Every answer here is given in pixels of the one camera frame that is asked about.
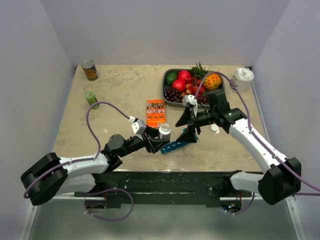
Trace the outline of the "white bottle cap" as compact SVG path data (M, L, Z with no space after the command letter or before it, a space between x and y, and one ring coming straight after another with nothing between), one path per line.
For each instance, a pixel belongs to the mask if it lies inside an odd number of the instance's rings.
M215 133L217 133L219 131L219 127L217 125L215 125L215 124L212 124L210 128Z

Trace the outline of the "teal weekly pill organizer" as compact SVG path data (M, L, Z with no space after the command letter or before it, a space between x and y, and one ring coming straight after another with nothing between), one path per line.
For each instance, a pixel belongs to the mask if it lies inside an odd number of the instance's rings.
M173 152L175 150L184 148L185 146L191 144L190 142L187 141L173 141L170 142L168 144L166 144L165 146L163 146L160 151L163 155L168 154L170 152Z

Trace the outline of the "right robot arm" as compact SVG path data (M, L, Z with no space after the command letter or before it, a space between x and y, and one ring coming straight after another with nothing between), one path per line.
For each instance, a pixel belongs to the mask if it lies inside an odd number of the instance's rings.
M248 114L239 108L230 108L226 95L221 90L209 94L209 109L198 111L193 95L185 95L182 104L185 109L175 124L186 125L186 130L177 138L179 142L196 143L201 127L216 124L235 138L255 159L262 173L234 171L225 177L223 192L230 197L239 191L259 194L269 205L284 200L301 190L302 166L295 157L287 158L276 150L259 133L255 133Z

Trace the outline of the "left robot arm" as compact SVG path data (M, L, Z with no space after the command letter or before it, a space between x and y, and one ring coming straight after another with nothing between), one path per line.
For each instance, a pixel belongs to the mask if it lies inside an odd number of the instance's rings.
M99 196L104 184L94 178L95 174L114 171L123 163L123 157L140 149L155 154L170 142L171 128L168 124L160 128L134 126L134 129L137 134L128 139L120 134L112 135L98 155L67 158L58 157L54 152L47 153L21 175L25 188L23 197L39 206L66 193L83 192Z

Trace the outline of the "white pill bottle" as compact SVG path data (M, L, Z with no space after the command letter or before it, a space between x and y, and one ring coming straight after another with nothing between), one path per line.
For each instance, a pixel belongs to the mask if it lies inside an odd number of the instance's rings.
M168 123L163 123L158 129L158 137L161 140L170 140L171 132L170 125Z

